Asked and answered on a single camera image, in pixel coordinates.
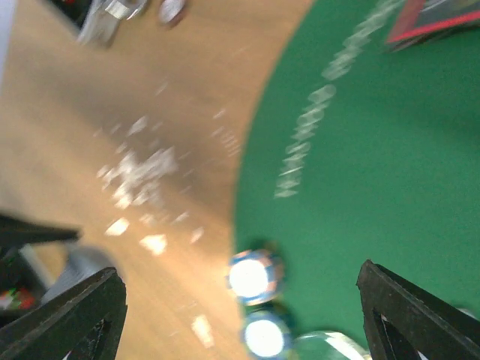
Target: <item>green felt surface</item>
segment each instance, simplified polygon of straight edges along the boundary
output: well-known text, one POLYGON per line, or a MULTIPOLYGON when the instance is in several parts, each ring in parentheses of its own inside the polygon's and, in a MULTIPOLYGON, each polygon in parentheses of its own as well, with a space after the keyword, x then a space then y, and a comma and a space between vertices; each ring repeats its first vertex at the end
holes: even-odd
POLYGON ((388 53, 397 9, 327 79, 376 6, 311 8, 259 103, 235 209, 235 249, 272 241, 285 261, 295 332, 339 331, 363 347, 366 259, 480 314, 480 31, 388 53), (323 86, 336 92, 322 109, 308 98, 323 86), (309 106, 321 111, 293 139, 309 106))

